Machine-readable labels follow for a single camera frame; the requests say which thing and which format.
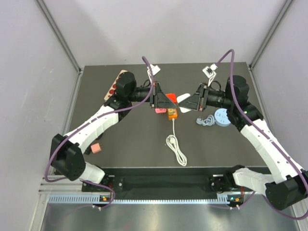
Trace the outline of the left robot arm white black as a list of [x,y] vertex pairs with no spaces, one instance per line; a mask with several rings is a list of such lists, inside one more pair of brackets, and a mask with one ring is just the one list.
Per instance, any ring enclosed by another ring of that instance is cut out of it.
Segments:
[[75,130],[57,134],[51,141],[51,166],[70,181],[91,181],[99,191],[109,186],[105,172],[85,162],[84,154],[92,143],[111,126],[120,122],[132,109],[133,102],[149,102],[152,108],[175,109],[176,104],[160,88],[159,82],[137,87],[133,73],[122,70],[105,97],[100,109]]

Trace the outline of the blue round power socket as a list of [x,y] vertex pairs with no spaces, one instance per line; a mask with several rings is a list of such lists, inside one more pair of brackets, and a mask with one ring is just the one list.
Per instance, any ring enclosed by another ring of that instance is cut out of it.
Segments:
[[219,108],[214,113],[215,124],[220,127],[227,127],[231,124],[228,119],[227,109]]

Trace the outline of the orange power strip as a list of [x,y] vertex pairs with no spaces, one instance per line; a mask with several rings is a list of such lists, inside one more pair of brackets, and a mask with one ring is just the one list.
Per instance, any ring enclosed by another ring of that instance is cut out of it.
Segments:
[[175,111],[175,114],[173,116],[168,116],[168,119],[169,120],[176,120],[178,118],[178,112],[177,112],[177,109]]

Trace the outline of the yellow cube charger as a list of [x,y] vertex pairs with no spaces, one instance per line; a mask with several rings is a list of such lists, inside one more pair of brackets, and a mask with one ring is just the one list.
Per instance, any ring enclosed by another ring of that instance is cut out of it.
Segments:
[[167,112],[168,112],[168,116],[173,116],[175,114],[176,109],[174,108],[168,108]]

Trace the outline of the white usb charger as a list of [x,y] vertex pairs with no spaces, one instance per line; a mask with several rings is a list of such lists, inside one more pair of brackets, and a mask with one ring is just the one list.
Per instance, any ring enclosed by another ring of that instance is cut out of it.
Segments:
[[177,97],[178,106],[182,113],[187,113],[192,110],[190,96],[191,95],[189,93],[185,93]]

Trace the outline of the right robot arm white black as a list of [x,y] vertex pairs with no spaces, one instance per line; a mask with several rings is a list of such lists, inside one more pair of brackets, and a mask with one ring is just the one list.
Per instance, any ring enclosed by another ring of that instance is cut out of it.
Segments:
[[215,90],[201,83],[193,94],[177,98],[181,110],[203,111],[207,106],[227,110],[228,120],[252,144],[269,169],[261,174],[242,165],[224,173],[229,190],[243,186],[267,198],[277,210],[294,205],[308,197],[308,172],[281,147],[263,115],[248,101],[249,86],[242,76],[228,78],[225,90]]

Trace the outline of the red plug adapter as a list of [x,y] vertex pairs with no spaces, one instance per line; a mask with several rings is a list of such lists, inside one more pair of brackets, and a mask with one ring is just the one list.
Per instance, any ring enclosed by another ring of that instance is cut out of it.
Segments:
[[168,93],[166,94],[166,96],[173,102],[173,103],[177,103],[177,97],[174,93]]

